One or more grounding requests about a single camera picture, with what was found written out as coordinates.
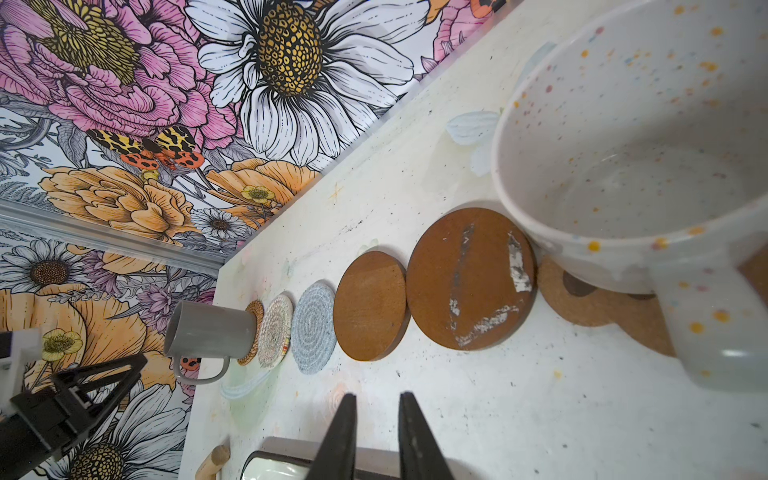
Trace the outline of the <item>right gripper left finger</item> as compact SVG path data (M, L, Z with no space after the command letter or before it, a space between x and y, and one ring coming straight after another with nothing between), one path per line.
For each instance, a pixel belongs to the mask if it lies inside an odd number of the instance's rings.
M356 396L343 396L305 477L306 480L351 480L355 474Z

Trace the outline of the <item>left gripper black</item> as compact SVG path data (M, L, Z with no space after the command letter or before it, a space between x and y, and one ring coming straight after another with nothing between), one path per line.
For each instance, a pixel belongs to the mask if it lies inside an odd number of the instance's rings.
M1 422L1 478L21 479L87 440L128 396L146 364L139 353L61 370L51 377L59 391L15 396L15 412Z

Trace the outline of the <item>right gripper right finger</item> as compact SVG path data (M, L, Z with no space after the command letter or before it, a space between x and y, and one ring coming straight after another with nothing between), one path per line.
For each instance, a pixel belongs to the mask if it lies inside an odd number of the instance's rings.
M454 479L412 392L400 395L398 441L401 479Z

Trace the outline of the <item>grey mug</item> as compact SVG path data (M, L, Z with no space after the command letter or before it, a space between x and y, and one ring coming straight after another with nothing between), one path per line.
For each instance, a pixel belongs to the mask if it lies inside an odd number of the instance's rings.
M211 384L225 376L232 359L248 354L254 330L254 317L246 310L180 301L168 324L164 354L171 360L172 371L179 383ZM182 372L184 357L220 359L222 367L213 377L192 379Z

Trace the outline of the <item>grey woven coaster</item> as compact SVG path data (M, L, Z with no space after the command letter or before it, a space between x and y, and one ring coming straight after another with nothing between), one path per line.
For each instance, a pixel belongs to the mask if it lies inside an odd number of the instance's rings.
M299 298L292 320L291 349L302 374L320 372L334 352L334 300L334 290L322 280L310 285Z

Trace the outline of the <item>multicolour zigzag woven coaster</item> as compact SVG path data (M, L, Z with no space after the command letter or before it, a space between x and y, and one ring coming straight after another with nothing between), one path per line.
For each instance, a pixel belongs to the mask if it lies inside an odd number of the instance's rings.
M259 332L257 360L264 369L275 368L290 347L293 303L282 293L269 304Z

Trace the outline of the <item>plain brown wooden coaster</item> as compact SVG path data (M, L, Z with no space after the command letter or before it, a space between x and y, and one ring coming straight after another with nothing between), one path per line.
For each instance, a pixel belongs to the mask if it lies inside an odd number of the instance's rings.
M385 358L402 340L409 321L405 273L382 251L355 259L338 285L333 325L337 342L353 360Z

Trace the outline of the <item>woven rattan coaster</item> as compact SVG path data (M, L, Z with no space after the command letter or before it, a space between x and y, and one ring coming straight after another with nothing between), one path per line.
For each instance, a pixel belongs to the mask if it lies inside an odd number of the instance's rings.
M251 301L246 307L246 311L251 313L252 316L254 317L255 330L254 330L254 339L248 354L237 360L237 363L240 366L248 365L257 356L258 348L259 348L258 346L259 336L260 336L261 326L265 316L265 308L263 303L260 300Z

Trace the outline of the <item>scratched brown wooden coaster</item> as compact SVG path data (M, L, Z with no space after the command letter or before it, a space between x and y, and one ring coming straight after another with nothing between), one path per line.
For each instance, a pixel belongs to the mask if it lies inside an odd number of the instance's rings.
M432 224L410 257L407 301L419 329L453 350L509 338L536 297L537 262L509 218L485 208L455 210Z

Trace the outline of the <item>cork paw print coaster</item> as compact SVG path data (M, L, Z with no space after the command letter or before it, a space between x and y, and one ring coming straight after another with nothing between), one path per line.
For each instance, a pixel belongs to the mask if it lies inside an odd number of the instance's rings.
M705 364L767 346L767 249L737 261L725 248L651 270L656 292L619 293L588 284L542 258L538 286L548 305L579 326L618 325L660 354Z

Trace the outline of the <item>white mug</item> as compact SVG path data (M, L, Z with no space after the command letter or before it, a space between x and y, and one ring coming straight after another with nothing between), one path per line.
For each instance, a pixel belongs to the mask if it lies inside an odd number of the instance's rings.
M514 222L598 288L652 294L697 385L767 388L767 5L632 1L525 76L491 175Z

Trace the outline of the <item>white strawberry tray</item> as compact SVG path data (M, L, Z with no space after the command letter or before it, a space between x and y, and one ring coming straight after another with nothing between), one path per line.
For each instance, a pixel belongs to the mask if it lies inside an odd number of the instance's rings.
M267 437L241 468L240 479L304 479L320 448L319 442ZM399 479L397 451L358 448L355 479Z

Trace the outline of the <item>small wooden mallet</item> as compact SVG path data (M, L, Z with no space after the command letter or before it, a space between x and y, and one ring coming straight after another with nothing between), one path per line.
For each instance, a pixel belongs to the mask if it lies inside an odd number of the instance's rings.
M219 472L231 458L230 448L227 445L218 445L200 464L195 473L195 480L216 480Z

